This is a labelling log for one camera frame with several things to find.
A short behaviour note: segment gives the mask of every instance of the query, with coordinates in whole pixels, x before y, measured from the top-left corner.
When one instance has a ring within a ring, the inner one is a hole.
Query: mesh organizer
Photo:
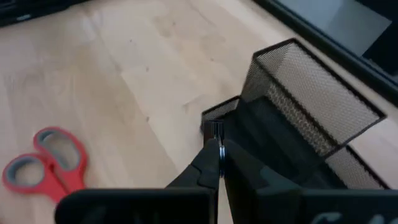
[[[289,39],[254,53],[241,95],[202,112],[201,119],[222,119],[225,138],[304,187],[388,189],[347,146],[385,117]]]

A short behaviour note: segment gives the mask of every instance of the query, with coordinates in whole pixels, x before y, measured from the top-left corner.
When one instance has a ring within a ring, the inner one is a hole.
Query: wooden surface
[[[88,187],[164,187],[201,149],[200,113],[240,93],[253,52],[294,36],[250,0],[94,0],[1,28],[0,167],[56,125],[84,142]],[[397,110],[309,47],[388,113],[351,145],[398,188]],[[0,198],[0,223],[53,223],[47,197]],[[224,188],[219,210],[231,223]]]

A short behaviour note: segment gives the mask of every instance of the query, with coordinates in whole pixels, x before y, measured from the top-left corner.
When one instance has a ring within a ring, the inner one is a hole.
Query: black object
[[[347,48],[331,39],[320,29],[307,22],[297,13],[291,11],[278,0],[253,1],[289,26],[352,75],[370,86],[386,100],[398,106],[398,83],[394,81],[390,74],[350,52]]]
[[[300,42],[253,55],[240,96],[202,113],[280,175],[316,189],[386,189],[347,146],[385,115]]]
[[[0,26],[27,21],[88,0],[0,0]]]
[[[225,139],[225,184],[235,224],[390,223],[395,190],[310,190]],[[91,189],[64,198],[57,224],[217,223],[219,141],[210,139],[165,189]]]

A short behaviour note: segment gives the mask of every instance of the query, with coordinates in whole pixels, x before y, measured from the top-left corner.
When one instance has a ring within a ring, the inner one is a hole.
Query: black plastic object
[[[0,0],[0,26],[27,21],[88,0]]]
[[[89,189],[65,197],[57,224],[215,224],[220,179],[219,143],[210,139],[165,189]]]
[[[224,140],[225,185],[235,224],[393,223],[396,190],[313,190]],[[166,189],[91,189],[57,206],[57,224],[217,223],[219,141],[210,139]]]

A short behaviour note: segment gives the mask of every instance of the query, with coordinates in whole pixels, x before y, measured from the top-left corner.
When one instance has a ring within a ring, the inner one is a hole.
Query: red scissors
[[[69,167],[65,160],[46,144],[44,139],[52,134],[60,135],[70,141],[78,153],[78,162]],[[77,138],[58,127],[40,130],[33,138],[33,145],[40,153],[29,153],[13,159],[2,173],[4,185],[11,191],[22,194],[40,193],[48,195],[58,203],[64,196],[84,189],[83,175],[87,165],[87,155],[83,144]],[[16,180],[16,172],[30,163],[39,163],[43,168],[42,179],[33,185],[20,184]]]

